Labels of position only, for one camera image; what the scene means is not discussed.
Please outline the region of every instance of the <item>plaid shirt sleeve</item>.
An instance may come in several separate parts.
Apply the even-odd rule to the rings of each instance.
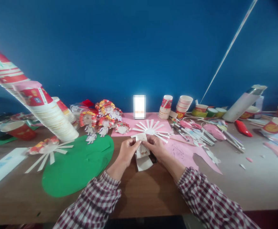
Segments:
[[[59,217],[53,229],[103,228],[121,197],[120,181],[106,171],[93,178],[79,198]]]
[[[259,228],[239,204],[228,199],[194,168],[186,168],[177,186],[191,212],[207,228]]]

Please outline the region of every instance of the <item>stack of paper cups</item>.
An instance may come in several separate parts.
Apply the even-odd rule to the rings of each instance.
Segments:
[[[29,110],[61,141],[66,142],[79,136],[57,103],[39,82],[18,82],[13,84],[13,88],[23,98]]]
[[[172,106],[172,100],[173,97],[171,95],[165,95],[163,97],[160,109],[159,109],[159,113],[158,113],[158,117],[160,119],[168,119],[169,118],[169,114],[171,111],[171,106]]]
[[[23,81],[29,81],[25,74],[12,62],[9,61],[2,53],[0,53],[0,86],[5,88],[23,105],[26,105],[22,97],[13,89],[13,84]]]
[[[184,114],[188,111],[192,101],[193,98],[187,95],[182,95],[179,98],[176,105],[177,118],[182,118],[184,116]]]
[[[61,111],[63,112],[64,116],[68,119],[68,121],[73,125],[75,129],[78,129],[80,126],[76,117],[71,112],[70,109],[59,99],[59,97],[52,97],[52,99],[57,103]]]

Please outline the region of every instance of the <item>thermos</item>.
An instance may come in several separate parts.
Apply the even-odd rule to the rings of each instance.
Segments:
[[[223,115],[223,119],[228,122],[235,122],[241,115],[260,98],[266,86],[253,85],[245,92]]]

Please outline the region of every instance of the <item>pink paper sheet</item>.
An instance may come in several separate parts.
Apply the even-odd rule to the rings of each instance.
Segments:
[[[170,136],[170,138],[171,137],[181,141],[184,140],[181,135],[172,135]],[[186,167],[191,166],[194,169],[198,170],[198,165],[195,164],[193,160],[193,154],[196,153],[197,155],[201,156],[214,171],[222,174],[220,169],[217,167],[216,164],[212,162],[212,159],[208,156],[208,154],[202,147],[191,146],[182,142],[175,141],[173,139],[169,139],[165,147],[176,159],[178,159]]]
[[[139,122],[142,122],[145,126],[147,126],[146,119],[149,119],[149,120],[154,119],[154,124],[153,125],[155,125],[157,121],[159,121],[159,124],[157,126],[160,126],[161,124],[164,124],[164,126],[159,128],[157,131],[165,131],[165,132],[172,131],[172,128],[171,128],[168,120],[167,119],[160,119],[158,117],[157,113],[146,113],[146,118],[145,119],[134,119],[134,113],[124,113],[122,115],[122,122],[126,122],[127,124],[129,124],[129,126],[131,128],[140,129],[138,126],[136,126],[136,124],[138,124]],[[113,131],[111,136],[112,137],[123,137],[123,136],[132,136],[132,135],[139,134],[139,133],[142,133],[142,132],[131,130],[126,134],[120,134],[120,133],[117,133],[117,132]]]

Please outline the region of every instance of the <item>green paper circle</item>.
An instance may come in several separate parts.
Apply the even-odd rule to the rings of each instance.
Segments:
[[[93,178],[98,176],[108,165],[114,152],[114,141],[109,135],[100,137],[87,145],[87,136],[75,139],[66,148],[64,155],[55,153],[55,163],[48,162],[42,179],[46,193],[54,197],[63,197],[75,193]]]

